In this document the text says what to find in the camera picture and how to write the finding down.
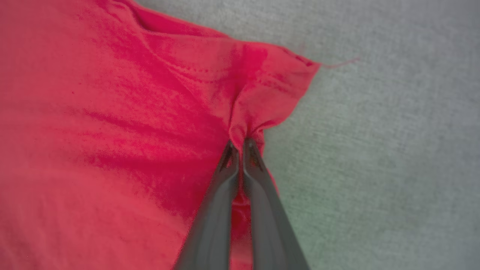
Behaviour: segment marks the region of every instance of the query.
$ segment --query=red fabric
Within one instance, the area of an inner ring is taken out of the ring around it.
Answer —
[[[0,1],[0,269],[170,269],[229,138],[319,68],[128,0]],[[251,267],[248,201],[232,267]]]

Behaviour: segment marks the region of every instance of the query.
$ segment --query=red shirt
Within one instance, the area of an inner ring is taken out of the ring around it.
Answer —
[[[320,67],[128,0],[2,0],[0,36],[0,269],[170,269],[226,142]],[[234,270],[249,222],[240,193]]]

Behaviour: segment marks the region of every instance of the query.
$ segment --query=gray surface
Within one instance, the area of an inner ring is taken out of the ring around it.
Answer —
[[[315,61],[360,57],[321,69],[266,132],[312,269],[480,269],[480,1],[140,3]]]

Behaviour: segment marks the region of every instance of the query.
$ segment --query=red t-shirt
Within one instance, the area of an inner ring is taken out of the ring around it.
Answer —
[[[170,269],[226,142],[319,69],[128,0],[0,1],[0,269]],[[232,269],[251,268],[250,210]]]

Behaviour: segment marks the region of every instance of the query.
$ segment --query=loose thread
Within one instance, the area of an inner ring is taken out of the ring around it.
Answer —
[[[353,58],[351,60],[345,61],[345,62],[340,63],[340,64],[335,64],[335,65],[325,65],[325,64],[323,64],[322,66],[325,67],[326,69],[335,69],[335,68],[339,68],[339,67],[342,67],[342,66],[345,66],[345,65],[348,65],[348,64],[355,63],[358,60],[360,60],[360,57]]]

